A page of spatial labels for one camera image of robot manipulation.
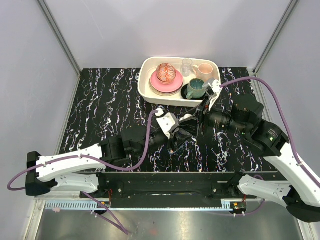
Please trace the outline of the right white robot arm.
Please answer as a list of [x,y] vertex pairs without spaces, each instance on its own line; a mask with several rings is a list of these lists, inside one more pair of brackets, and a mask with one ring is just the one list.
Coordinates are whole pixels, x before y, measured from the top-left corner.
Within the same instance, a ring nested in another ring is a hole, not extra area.
[[263,104],[253,97],[237,97],[230,113],[202,102],[179,120],[179,126],[195,137],[209,128],[240,136],[252,153],[272,164],[288,181],[273,183],[236,173],[227,185],[230,197],[256,196],[285,207],[303,222],[319,222],[320,186],[315,183],[319,177],[304,162],[296,161],[293,141],[279,126],[263,119],[263,110]]

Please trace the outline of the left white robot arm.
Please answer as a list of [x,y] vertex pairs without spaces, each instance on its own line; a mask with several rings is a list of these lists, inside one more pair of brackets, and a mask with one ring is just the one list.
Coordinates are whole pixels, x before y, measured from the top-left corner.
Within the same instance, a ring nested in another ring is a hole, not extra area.
[[80,191],[103,198],[108,193],[106,181],[97,174],[85,176],[82,171],[110,168],[130,172],[142,165],[149,149],[166,145],[173,154],[192,137],[181,127],[159,127],[152,131],[140,125],[75,152],[54,156],[29,152],[25,193],[36,197],[51,191]]

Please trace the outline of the black saucer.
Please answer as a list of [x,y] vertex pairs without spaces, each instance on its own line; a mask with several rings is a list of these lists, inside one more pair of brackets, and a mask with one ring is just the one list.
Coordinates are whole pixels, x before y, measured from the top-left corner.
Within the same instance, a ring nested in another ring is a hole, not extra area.
[[199,98],[194,98],[194,97],[192,97],[192,98],[190,98],[190,99],[188,99],[187,98],[187,94],[188,94],[188,91],[187,91],[187,88],[188,88],[188,85],[186,84],[186,85],[184,85],[182,88],[181,88],[181,91],[180,91],[180,95],[181,95],[181,97],[184,99],[184,100],[195,100],[195,101],[202,101],[204,98],[205,98],[205,93],[201,96],[201,97],[199,97]]

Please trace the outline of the green ceramic mug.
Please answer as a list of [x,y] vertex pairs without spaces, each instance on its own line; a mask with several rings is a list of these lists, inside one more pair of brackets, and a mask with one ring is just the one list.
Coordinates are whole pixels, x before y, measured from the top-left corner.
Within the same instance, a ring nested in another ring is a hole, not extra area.
[[204,83],[205,82],[202,79],[192,79],[187,85],[186,98],[188,100],[200,99],[206,93],[206,90],[203,87]]

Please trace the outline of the cream plate under pink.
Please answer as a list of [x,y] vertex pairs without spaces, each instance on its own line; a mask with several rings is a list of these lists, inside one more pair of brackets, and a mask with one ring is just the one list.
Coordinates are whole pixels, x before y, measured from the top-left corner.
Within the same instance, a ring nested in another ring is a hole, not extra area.
[[151,84],[149,84],[150,89],[152,90],[153,93],[159,95],[159,96],[173,96],[175,94],[177,94],[181,89],[179,88],[176,91],[173,92],[160,92],[158,90],[156,90]]

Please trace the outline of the white rectangular dish tub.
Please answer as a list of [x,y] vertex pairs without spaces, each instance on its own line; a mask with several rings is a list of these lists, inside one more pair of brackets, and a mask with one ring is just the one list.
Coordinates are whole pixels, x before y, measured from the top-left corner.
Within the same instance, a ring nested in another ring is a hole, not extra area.
[[[145,101],[151,104],[158,105],[168,105],[168,106],[178,106],[178,107],[196,107],[200,104],[201,100],[185,100],[181,96],[181,90],[172,95],[172,96],[161,96],[157,95],[150,89],[150,78],[154,71],[156,71],[157,67],[162,63],[171,64],[177,71],[180,72],[182,66],[182,60],[185,57],[163,57],[156,56],[150,57],[144,61],[142,64],[140,74],[138,77],[138,92],[144,98]],[[191,58],[192,66],[200,65],[200,64],[210,64],[213,67],[212,78],[219,80],[221,83],[221,75],[218,66],[210,61],[205,59],[196,59]],[[188,77],[183,76],[183,85],[187,85],[192,79],[196,77],[195,73],[192,72]]]

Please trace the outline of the pink ceramic mug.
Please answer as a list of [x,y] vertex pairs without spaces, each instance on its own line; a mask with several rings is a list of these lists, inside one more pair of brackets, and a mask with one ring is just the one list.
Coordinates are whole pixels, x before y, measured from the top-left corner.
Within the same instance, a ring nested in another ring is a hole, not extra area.
[[197,79],[207,82],[213,77],[213,67],[208,63],[202,63],[200,65],[194,65],[192,67],[193,72]]

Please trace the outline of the clear drinking glass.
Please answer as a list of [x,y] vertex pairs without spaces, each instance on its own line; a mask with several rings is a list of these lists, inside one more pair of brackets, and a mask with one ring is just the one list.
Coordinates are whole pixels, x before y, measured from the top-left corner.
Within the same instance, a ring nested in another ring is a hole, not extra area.
[[190,58],[185,58],[182,60],[182,65],[181,65],[181,74],[184,77],[188,77],[193,70],[193,61]]

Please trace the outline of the orange patterned bowl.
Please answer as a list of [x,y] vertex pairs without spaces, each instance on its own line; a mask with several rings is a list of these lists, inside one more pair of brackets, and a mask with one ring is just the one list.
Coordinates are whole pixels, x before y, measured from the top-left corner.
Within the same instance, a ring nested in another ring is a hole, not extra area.
[[176,78],[176,69],[169,63],[161,63],[156,68],[158,80],[164,84],[170,84]]

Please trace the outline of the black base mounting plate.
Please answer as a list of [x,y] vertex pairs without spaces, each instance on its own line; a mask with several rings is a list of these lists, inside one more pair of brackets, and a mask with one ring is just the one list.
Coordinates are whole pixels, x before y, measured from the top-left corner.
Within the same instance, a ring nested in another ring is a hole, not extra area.
[[97,173],[95,199],[110,199],[112,208],[213,208],[221,199],[244,199],[238,172]]

